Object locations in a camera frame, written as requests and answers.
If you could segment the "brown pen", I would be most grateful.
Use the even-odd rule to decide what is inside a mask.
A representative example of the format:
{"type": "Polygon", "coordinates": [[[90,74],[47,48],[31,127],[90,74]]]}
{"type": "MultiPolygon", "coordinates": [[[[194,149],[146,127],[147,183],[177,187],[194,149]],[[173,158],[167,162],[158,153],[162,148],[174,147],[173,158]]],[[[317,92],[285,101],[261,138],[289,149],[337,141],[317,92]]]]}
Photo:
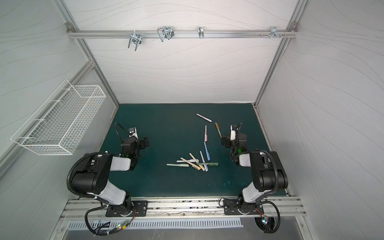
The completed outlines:
{"type": "Polygon", "coordinates": [[[220,131],[219,124],[215,122],[215,126],[216,126],[216,129],[217,129],[218,134],[219,134],[219,136],[220,136],[220,139],[222,139],[222,134],[221,134],[221,131],[220,131]]]}

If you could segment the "pale pink white pen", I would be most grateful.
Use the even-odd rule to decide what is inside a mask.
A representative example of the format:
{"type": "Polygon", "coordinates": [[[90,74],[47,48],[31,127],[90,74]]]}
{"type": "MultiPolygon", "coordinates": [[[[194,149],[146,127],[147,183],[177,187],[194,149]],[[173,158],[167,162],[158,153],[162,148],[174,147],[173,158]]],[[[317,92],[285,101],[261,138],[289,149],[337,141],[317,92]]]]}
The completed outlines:
{"type": "Polygon", "coordinates": [[[200,114],[198,114],[198,113],[196,113],[196,115],[197,115],[199,118],[202,118],[202,119],[204,119],[205,121],[208,121],[209,123],[212,123],[212,120],[211,120],[211,119],[209,119],[209,118],[207,118],[207,117],[204,117],[203,115],[200,115],[200,114]]]}

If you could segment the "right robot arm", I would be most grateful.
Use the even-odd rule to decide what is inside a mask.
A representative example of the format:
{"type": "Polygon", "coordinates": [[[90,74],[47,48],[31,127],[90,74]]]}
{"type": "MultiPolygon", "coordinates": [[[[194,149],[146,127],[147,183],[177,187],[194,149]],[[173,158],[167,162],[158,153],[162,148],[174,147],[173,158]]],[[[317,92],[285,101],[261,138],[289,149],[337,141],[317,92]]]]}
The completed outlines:
{"type": "Polygon", "coordinates": [[[231,149],[232,162],[251,169],[252,181],[242,189],[236,201],[240,214],[256,211],[262,206],[263,199],[288,188],[288,176],[277,152],[249,150],[245,134],[231,134],[230,137],[222,137],[221,142],[231,149]]]}

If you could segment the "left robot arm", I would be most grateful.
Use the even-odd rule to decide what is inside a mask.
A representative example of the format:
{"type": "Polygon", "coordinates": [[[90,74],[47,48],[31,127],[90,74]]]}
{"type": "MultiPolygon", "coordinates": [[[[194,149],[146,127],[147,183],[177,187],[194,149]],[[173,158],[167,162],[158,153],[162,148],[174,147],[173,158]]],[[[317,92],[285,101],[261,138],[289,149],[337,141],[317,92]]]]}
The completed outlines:
{"type": "Polygon", "coordinates": [[[122,142],[123,151],[119,155],[109,153],[88,153],[80,158],[67,176],[68,190],[84,198],[92,198],[108,206],[110,215],[130,216],[143,204],[135,205],[130,194],[115,186],[109,180],[111,172],[126,172],[136,168],[140,150],[149,146],[144,137],[135,136],[122,142]]]}

